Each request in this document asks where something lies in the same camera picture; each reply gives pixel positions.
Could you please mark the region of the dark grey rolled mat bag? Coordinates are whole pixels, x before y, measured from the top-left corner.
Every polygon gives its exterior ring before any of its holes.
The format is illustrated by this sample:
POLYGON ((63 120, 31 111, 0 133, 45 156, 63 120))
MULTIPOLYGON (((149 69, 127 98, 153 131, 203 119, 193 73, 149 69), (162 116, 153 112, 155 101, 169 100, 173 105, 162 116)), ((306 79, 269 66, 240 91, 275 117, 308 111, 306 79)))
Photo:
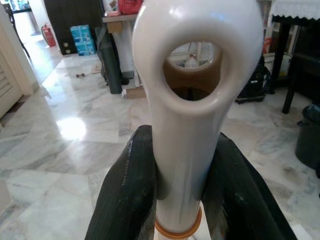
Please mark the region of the dark grey rolled mat bag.
POLYGON ((117 58, 114 51, 113 38, 107 26, 96 27, 97 55, 101 62, 101 75, 109 86, 111 94, 122 93, 122 82, 117 58))

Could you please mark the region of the brown round wooden stool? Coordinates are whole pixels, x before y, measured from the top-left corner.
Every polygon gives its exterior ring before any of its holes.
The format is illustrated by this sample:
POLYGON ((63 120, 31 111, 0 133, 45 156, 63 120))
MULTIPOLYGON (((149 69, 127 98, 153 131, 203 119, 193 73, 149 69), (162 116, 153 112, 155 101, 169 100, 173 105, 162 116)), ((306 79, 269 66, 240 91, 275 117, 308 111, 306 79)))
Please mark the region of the brown round wooden stool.
POLYGON ((222 57, 222 52, 218 51, 214 60, 195 68, 179 67, 170 60, 166 60, 162 67, 166 83, 184 100, 204 99, 220 82, 222 57))

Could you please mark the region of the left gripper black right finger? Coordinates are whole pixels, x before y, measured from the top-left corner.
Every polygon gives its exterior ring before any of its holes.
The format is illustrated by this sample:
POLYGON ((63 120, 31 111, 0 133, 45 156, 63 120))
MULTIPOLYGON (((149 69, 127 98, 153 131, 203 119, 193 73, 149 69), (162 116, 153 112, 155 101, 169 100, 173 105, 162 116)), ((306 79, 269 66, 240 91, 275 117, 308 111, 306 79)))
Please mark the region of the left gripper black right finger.
POLYGON ((262 176, 223 133, 201 201, 211 240, 298 240, 262 176))

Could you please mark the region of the cream long-handled dustpan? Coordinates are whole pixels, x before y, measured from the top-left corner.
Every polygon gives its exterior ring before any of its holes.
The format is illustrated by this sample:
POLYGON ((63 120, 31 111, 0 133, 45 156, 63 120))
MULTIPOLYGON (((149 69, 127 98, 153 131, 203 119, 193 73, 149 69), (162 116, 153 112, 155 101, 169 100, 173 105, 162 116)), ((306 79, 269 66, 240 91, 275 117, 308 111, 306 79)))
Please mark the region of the cream long-handled dustpan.
POLYGON ((139 10, 132 54, 150 107, 159 172, 155 226, 167 238, 187 238, 199 227, 223 121, 256 69, 263 39, 257 0, 145 0, 139 10), (222 53, 217 87, 197 101, 176 95, 163 72, 169 54, 190 42, 222 53))

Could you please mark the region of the white louvred door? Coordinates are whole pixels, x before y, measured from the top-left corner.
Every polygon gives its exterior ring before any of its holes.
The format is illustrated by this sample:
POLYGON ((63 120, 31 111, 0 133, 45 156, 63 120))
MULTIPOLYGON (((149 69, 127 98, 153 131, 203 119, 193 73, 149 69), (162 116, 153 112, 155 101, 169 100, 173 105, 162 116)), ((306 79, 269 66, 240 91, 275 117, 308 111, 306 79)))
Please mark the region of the white louvred door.
POLYGON ((39 86, 4 6, 0 3, 0 119, 39 86))

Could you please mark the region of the dark brown cabinet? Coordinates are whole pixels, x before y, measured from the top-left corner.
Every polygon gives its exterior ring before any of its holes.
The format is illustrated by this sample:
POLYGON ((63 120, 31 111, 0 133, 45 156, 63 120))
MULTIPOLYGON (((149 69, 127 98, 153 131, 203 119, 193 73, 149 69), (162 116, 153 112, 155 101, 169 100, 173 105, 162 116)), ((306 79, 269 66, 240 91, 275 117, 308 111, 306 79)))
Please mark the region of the dark brown cabinet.
POLYGON ((103 25, 102 0, 43 0, 62 55, 76 54, 71 27, 89 25, 93 41, 95 29, 103 25))

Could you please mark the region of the black wooden table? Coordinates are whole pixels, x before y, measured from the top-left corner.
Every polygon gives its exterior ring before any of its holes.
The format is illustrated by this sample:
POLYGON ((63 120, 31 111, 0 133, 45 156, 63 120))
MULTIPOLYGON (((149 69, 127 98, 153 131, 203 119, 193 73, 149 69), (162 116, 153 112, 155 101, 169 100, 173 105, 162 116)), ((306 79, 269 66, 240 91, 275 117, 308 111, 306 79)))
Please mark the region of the black wooden table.
MULTIPOLYGON (((279 79, 281 64, 285 53, 285 47, 288 41, 290 28, 292 25, 306 27, 313 23, 320 25, 320 19, 307 19, 305 17, 285 17, 275 15, 271 18, 272 23, 279 23, 278 44, 275 50, 273 69, 271 74, 271 92, 281 86, 279 79)), ((295 94, 296 82, 302 72, 314 75, 320 78, 320 51, 306 51, 294 54, 291 59, 288 75, 288 88, 286 98, 283 104, 282 113, 288 114, 291 108, 295 94)))

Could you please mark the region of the orange plastic bag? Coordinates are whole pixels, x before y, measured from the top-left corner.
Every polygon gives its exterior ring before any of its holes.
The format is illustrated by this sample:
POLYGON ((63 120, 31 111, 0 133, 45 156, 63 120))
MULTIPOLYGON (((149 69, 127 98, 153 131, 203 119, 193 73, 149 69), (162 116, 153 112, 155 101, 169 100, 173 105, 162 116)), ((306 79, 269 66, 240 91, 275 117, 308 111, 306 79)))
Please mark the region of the orange plastic bag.
POLYGON ((272 43, 272 38, 271 37, 268 37, 268 38, 264 39, 263 50, 262 50, 263 54, 267 54, 269 52, 271 43, 272 43))

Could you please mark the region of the black round waste bin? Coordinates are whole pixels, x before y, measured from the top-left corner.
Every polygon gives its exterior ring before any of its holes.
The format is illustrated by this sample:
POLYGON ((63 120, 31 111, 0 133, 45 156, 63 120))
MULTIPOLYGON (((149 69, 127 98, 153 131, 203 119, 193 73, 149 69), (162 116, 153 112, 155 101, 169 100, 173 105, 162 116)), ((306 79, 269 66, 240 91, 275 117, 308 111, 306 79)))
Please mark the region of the black round waste bin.
POLYGON ((302 115, 303 119, 297 123, 295 155, 304 165, 317 170, 320 169, 320 104, 305 107, 302 115))

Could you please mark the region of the blue printed carton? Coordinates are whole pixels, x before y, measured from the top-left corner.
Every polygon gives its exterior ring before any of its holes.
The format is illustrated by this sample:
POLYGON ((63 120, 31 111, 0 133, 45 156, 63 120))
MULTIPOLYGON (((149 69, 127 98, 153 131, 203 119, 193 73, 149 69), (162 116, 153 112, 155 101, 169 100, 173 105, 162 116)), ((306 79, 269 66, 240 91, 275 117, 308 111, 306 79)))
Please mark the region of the blue printed carton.
POLYGON ((70 28, 71 35, 75 43, 89 42, 93 40, 90 26, 77 25, 70 28))
POLYGON ((93 40, 76 42, 75 47, 79 56, 89 56, 96 53, 96 48, 93 40))

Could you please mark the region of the light wooden table top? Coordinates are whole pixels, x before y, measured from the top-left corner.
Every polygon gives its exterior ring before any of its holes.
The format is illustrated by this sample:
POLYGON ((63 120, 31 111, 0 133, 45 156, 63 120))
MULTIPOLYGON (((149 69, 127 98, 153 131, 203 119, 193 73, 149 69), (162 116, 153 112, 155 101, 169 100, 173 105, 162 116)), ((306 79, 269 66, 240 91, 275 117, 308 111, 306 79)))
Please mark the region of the light wooden table top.
POLYGON ((106 24, 109 33, 119 33, 124 29, 126 23, 135 20, 137 14, 118 15, 118 16, 105 16, 102 22, 106 24))

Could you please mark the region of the red bag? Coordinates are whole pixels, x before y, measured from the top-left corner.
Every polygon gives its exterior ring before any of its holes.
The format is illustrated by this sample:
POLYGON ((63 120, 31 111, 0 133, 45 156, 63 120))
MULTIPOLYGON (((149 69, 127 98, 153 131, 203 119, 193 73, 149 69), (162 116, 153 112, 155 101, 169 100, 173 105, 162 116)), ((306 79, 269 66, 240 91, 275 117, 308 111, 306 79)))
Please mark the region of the red bag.
POLYGON ((118 0, 118 9, 122 15, 137 14, 144 0, 118 0))

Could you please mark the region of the white cylinder stand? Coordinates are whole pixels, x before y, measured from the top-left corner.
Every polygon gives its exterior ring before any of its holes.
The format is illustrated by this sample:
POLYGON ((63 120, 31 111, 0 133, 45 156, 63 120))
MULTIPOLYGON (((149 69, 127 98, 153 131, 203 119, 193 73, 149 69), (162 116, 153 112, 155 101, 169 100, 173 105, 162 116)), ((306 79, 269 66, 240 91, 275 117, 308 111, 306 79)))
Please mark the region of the white cylinder stand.
POLYGON ((118 52, 120 70, 124 77, 134 78, 135 65, 132 55, 132 21, 122 22, 122 30, 112 34, 118 52))

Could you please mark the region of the black vacuum cleaner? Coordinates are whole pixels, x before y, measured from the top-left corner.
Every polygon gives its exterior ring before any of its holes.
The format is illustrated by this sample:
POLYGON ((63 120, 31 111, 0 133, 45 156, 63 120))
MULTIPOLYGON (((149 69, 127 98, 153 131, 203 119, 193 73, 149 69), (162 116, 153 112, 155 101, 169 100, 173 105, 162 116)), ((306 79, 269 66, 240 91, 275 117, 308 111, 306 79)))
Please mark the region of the black vacuum cleaner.
POLYGON ((272 75, 265 66, 265 58, 262 54, 254 73, 236 98, 235 102, 239 105, 247 102, 262 102, 269 93, 271 81, 272 75))

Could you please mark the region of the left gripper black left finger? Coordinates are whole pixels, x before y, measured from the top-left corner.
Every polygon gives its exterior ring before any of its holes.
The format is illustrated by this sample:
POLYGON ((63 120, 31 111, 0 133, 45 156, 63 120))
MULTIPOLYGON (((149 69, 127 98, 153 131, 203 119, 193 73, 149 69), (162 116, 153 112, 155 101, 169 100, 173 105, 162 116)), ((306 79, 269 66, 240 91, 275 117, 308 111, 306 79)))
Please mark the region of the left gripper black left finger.
POLYGON ((84 240, 153 240, 156 201, 152 127, 141 125, 103 180, 84 240))

